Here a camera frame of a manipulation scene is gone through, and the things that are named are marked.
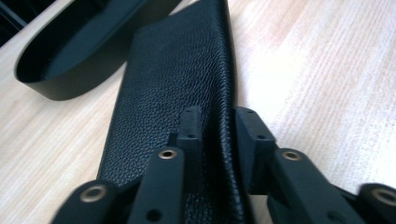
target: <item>table surface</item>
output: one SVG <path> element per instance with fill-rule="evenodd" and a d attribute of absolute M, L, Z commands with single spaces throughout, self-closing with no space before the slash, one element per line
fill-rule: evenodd
<path fill-rule="evenodd" d="M 78 98 L 54 102 L 14 77 L 29 40 L 70 0 L 55 1 L 0 48 L 0 223 L 48 223 L 95 179 L 122 66 Z M 396 2 L 229 1 L 238 104 L 281 147 L 306 153 L 334 185 L 396 187 Z M 270 223 L 263 196 L 251 197 Z"/>

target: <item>metal ring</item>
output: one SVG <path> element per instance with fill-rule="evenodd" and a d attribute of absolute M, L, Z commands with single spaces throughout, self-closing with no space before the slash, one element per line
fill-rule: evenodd
<path fill-rule="evenodd" d="M 84 202 L 84 203 L 94 203 L 97 202 L 105 197 L 107 194 L 107 188 L 105 185 L 95 185 L 92 186 L 80 194 L 79 198 Z"/>
<path fill-rule="evenodd" d="M 390 206 L 396 206 L 396 193 L 388 189 L 373 189 L 373 196 L 381 203 L 385 203 Z"/>
<path fill-rule="evenodd" d="M 162 152 L 160 152 L 160 154 L 158 155 L 161 159 L 164 160 L 171 160 L 173 159 L 175 156 L 177 156 L 177 152 L 175 152 L 172 149 L 166 149 Z"/>
<path fill-rule="evenodd" d="M 282 156 L 283 156 L 285 159 L 288 159 L 288 160 L 290 160 L 290 161 L 300 161 L 300 160 L 301 160 L 301 156 L 300 156 L 298 153 L 293 152 L 293 151 L 286 151 L 286 152 L 283 152 L 283 153 L 282 153 Z"/>

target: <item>wood grain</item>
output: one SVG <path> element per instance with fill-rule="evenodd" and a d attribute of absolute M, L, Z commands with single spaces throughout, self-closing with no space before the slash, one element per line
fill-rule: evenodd
<path fill-rule="evenodd" d="M 0 48 L 0 223 L 50 222 L 97 173 L 124 66 L 64 102 L 14 78 L 24 46 L 69 3 L 55 1 Z M 396 188 L 396 2 L 230 0 L 229 7 L 238 104 L 335 185 L 355 193 L 365 182 Z M 258 222 L 271 223 L 265 197 L 252 203 Z"/>

